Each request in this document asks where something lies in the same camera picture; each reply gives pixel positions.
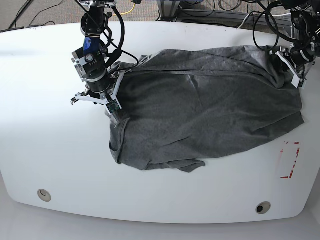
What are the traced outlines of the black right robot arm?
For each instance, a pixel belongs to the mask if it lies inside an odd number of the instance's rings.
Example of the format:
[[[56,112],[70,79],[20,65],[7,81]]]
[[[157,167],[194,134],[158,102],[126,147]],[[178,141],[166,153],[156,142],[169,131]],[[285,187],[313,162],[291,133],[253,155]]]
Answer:
[[[125,24],[115,0],[79,0],[77,3],[80,7],[87,6],[88,10],[80,22],[84,34],[83,47],[73,52],[71,60],[86,85],[85,91],[77,93],[71,103],[89,101],[100,104],[111,115],[122,108],[117,94],[125,73],[131,71],[131,68],[115,66],[123,53]],[[108,24],[113,15],[120,21],[121,33],[119,44],[109,52],[113,33]]]

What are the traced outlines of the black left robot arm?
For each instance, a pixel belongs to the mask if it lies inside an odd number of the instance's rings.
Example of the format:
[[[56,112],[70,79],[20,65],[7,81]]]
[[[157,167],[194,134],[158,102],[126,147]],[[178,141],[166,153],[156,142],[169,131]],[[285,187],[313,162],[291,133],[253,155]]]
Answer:
[[[277,26],[270,21],[276,19],[271,11],[277,7],[284,7],[290,12],[291,25],[298,31],[297,39],[285,36],[279,32]],[[290,42],[289,48],[280,47],[270,50],[270,55],[276,55],[292,72],[291,84],[295,88],[303,88],[306,76],[320,56],[320,2],[318,0],[278,0],[272,2],[265,10],[265,21],[277,37]]]

